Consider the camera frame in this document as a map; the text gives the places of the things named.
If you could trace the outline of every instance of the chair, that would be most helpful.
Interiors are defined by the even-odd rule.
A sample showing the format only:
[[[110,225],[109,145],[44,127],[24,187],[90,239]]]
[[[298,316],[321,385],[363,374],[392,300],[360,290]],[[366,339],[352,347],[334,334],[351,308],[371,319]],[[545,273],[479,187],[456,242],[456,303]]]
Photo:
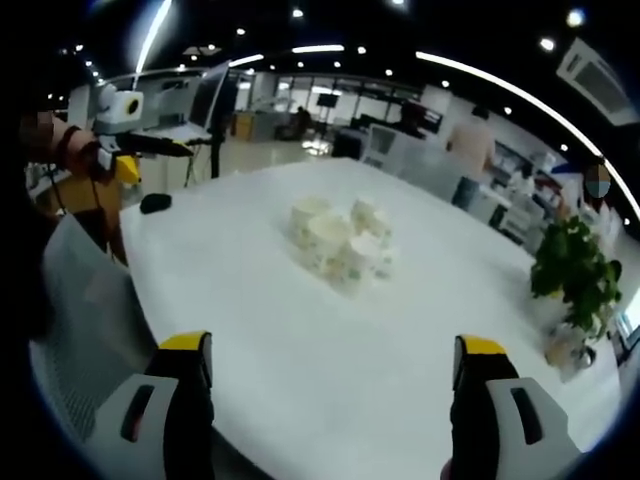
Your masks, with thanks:
[[[525,244],[529,238],[529,233],[533,229],[538,229],[542,226],[544,214],[544,209],[535,203],[533,199],[516,195],[513,198],[511,208],[504,214],[498,230],[518,245]],[[531,243],[531,248],[535,248],[533,242],[529,243]]]
[[[133,373],[144,371],[155,343],[128,272],[72,215],[49,240],[42,274],[52,318],[46,335],[30,342],[32,371],[52,416],[80,447],[97,408]]]
[[[381,125],[369,127],[367,144],[360,161],[397,176],[402,167],[403,152],[400,132]]]

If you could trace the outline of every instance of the stack of paper cups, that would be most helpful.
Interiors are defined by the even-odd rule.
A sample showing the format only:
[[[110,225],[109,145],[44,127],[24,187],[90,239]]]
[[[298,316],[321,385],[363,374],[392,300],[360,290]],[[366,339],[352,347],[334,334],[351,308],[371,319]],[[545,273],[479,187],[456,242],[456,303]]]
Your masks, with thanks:
[[[320,197],[306,197],[298,200],[291,209],[289,233],[291,240],[303,250],[309,246],[309,222],[327,213],[331,204]]]
[[[338,255],[352,235],[349,222],[336,215],[320,215],[309,222],[309,245],[303,249],[303,262],[314,273],[335,277]]]
[[[360,235],[367,229],[369,220],[373,217],[375,211],[376,207],[370,199],[361,197],[356,200],[351,208],[351,222],[356,230],[356,234]]]
[[[389,278],[393,275],[398,262],[398,249],[386,248],[380,254],[380,261],[376,268],[376,274],[380,277]]]
[[[391,223],[383,211],[373,212],[367,221],[367,230],[378,239],[383,247],[386,248],[391,244]]]
[[[380,247],[366,233],[350,239],[342,249],[336,284],[348,294],[357,293],[371,282],[380,264]]]

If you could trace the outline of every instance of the ceiling light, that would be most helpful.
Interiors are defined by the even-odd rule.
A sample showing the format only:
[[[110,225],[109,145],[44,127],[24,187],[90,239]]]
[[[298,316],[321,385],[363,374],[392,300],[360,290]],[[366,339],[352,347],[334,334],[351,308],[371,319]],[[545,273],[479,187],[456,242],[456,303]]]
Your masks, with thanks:
[[[258,54],[258,55],[251,55],[250,57],[245,57],[245,58],[240,58],[238,60],[233,60],[232,62],[229,63],[230,67],[238,67],[240,65],[244,65],[246,63],[251,63],[251,62],[257,62],[259,60],[264,59],[264,55],[262,54]]]
[[[569,15],[567,15],[567,25],[569,25],[571,28],[581,26],[582,24],[584,24],[584,21],[584,10],[580,8],[574,8],[569,12]]]
[[[165,18],[167,18],[167,14],[169,13],[169,9],[171,8],[171,1],[172,0],[164,0],[162,2],[162,5],[160,5],[160,8],[158,8],[156,16],[153,18],[153,22],[151,22],[151,26],[149,27],[149,31],[147,32],[147,36],[142,43],[140,55],[138,56],[138,63],[136,64],[136,76],[133,79],[133,90],[135,90],[138,85],[138,78],[142,73],[145,62],[147,61],[147,56],[149,55],[149,51],[151,50],[151,45],[158,35],[158,30],[160,30],[162,22],[164,22]]]
[[[318,53],[318,52],[343,52],[342,45],[314,45],[312,47],[296,47],[291,49],[293,53]]]
[[[491,82],[494,85],[504,88],[505,90],[513,93],[514,95],[519,96],[523,100],[526,100],[533,106],[537,107],[538,109],[542,110],[544,113],[549,115],[556,122],[558,122],[564,128],[569,130],[569,132],[571,132],[571,134],[574,137],[576,137],[585,147],[587,147],[591,153],[593,153],[597,157],[602,157],[602,159],[604,160],[605,168],[609,171],[613,179],[617,182],[618,186],[620,187],[620,190],[622,190],[622,193],[631,204],[631,208],[633,209],[634,213],[640,219],[640,205],[638,205],[638,202],[636,201],[635,197],[631,193],[629,186],[625,183],[625,181],[623,180],[622,176],[618,173],[616,168],[611,164],[609,160],[603,157],[602,152],[598,149],[598,147],[595,146],[595,144],[591,140],[589,140],[589,138],[587,138],[587,136],[584,133],[578,130],[578,128],[574,124],[572,124],[569,120],[567,120],[558,112],[556,112],[554,109],[552,109],[549,105],[539,100],[538,98],[534,97],[530,93],[525,92],[521,88],[516,87],[512,83],[509,83],[506,80],[496,77],[495,75],[491,75],[490,73],[487,73],[484,70],[480,70],[479,68],[475,68],[470,65],[466,65],[464,63],[456,62],[455,60],[451,60],[445,57],[440,57],[438,55],[433,55],[430,53],[416,52],[416,57],[419,58],[420,60],[426,60],[427,62],[433,62],[439,65],[445,65],[447,67],[455,68],[456,70],[469,73],[478,78],[482,78],[483,80]]]
[[[325,94],[325,95],[335,95],[337,97],[342,95],[342,92],[340,90],[332,90],[332,89],[330,89],[328,87],[321,87],[320,85],[316,85],[314,87],[311,87],[311,91],[313,93],[321,93],[321,94]]]
[[[553,49],[556,48],[556,42],[550,38],[541,38],[540,47],[547,52],[553,52]]]

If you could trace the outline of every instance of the potted plant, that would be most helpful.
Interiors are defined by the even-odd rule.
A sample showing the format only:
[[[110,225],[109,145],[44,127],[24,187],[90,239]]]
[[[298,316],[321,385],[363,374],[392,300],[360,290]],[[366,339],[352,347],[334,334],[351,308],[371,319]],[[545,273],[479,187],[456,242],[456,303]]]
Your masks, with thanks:
[[[620,262],[607,261],[589,227],[578,217],[550,225],[535,260],[533,297],[562,298],[567,308],[561,323],[580,333],[582,344],[587,338],[601,338],[612,306],[621,298]]]

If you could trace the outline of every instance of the white table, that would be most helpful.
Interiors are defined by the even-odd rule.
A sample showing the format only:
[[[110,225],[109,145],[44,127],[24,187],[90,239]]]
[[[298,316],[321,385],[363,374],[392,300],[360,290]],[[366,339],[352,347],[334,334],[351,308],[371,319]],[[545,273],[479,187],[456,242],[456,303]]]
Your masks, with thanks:
[[[390,213],[393,281],[351,300],[292,260],[295,199]],[[451,455],[454,337],[500,342],[589,448],[617,410],[611,345],[570,384],[547,366],[523,298],[532,259],[459,209],[353,160],[274,167],[122,213],[131,273],[158,341],[213,334],[215,426],[278,480],[439,478]]]

